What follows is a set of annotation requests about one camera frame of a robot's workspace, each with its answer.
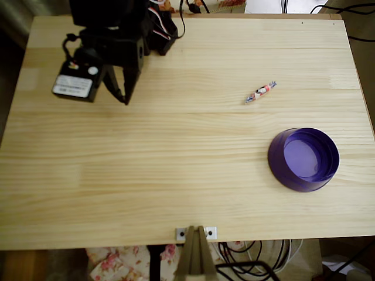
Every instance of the candy wrapper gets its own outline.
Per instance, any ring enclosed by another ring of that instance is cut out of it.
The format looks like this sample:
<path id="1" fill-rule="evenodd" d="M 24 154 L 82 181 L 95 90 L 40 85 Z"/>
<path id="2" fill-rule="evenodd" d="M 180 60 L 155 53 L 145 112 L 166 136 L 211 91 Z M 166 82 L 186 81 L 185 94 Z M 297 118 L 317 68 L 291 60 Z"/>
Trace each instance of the candy wrapper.
<path id="1" fill-rule="evenodd" d="M 257 91 L 253 92 L 246 100 L 245 103 L 248 103 L 250 101 L 255 101 L 256 99 L 260 98 L 265 93 L 269 92 L 273 87 L 276 86 L 276 82 L 272 81 L 268 85 L 265 85 L 258 89 Z"/>

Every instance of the floral fabric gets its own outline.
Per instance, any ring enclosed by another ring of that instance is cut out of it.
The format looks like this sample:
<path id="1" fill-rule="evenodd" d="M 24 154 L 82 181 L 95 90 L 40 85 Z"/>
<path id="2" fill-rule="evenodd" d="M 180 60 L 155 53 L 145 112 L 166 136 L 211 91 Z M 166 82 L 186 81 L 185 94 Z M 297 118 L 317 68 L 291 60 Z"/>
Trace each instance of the floral fabric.
<path id="1" fill-rule="evenodd" d="M 233 249 L 243 246 L 243 242 L 231 243 Z M 209 248 L 214 263 L 223 263 L 217 253 L 217 243 L 209 243 Z M 169 244 L 161 253 L 161 281 L 173 281 L 181 251 L 182 246 Z M 150 254 L 146 246 L 89 248 L 86 252 L 95 265 L 90 273 L 95 281 L 149 280 Z"/>
<path id="2" fill-rule="evenodd" d="M 222 10 L 231 10 L 234 8 L 239 8 L 246 5 L 246 0 L 204 0 L 209 11 L 220 12 Z M 189 0 L 189 3 L 196 4 L 197 6 L 203 6 L 202 0 Z M 166 0 L 163 4 L 159 5 L 160 10 L 162 11 L 171 11 L 172 13 L 179 12 L 180 0 Z M 186 4 L 186 0 L 183 0 L 182 9 L 186 13 L 190 13 L 189 7 Z"/>

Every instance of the purple plastic dish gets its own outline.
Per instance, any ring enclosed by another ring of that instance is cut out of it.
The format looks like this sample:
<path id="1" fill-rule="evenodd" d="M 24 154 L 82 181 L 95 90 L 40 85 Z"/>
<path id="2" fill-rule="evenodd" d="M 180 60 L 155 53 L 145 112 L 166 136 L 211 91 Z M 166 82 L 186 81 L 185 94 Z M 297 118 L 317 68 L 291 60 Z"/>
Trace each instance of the purple plastic dish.
<path id="1" fill-rule="evenodd" d="M 336 173 L 339 151 L 330 137 L 313 128 L 279 133 L 268 150 L 271 171 L 283 185 L 301 192 L 323 187 Z"/>

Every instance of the table surface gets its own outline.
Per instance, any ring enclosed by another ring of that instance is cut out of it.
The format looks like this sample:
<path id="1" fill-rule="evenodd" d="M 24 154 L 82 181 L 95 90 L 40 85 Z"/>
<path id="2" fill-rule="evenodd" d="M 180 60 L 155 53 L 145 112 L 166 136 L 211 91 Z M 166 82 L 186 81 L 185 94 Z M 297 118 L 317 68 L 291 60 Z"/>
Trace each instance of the table surface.
<path id="1" fill-rule="evenodd" d="M 375 142 L 343 21 L 185 21 L 125 107 L 104 85 L 93 104 L 55 97 L 61 42 L 80 28 L 34 20 L 0 150 L 0 249 L 168 243 L 190 225 L 219 241 L 375 234 Z M 340 152 L 313 193 L 268 167 L 273 137 L 296 127 Z"/>

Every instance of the white label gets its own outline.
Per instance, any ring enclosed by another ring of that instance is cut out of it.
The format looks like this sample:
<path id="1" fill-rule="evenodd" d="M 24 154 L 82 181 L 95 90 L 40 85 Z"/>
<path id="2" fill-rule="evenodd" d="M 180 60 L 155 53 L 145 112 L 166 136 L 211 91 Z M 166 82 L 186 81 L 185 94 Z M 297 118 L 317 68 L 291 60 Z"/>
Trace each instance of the white label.
<path id="1" fill-rule="evenodd" d="M 91 74 L 91 75 L 95 75 L 95 74 L 97 74 L 97 73 L 99 72 L 99 69 L 98 69 L 97 67 L 91 66 L 91 67 L 87 70 L 87 72 L 88 72 L 89 74 Z"/>
<path id="2" fill-rule="evenodd" d="M 68 75 L 59 75 L 52 91 L 55 94 L 87 98 L 93 81 Z"/>

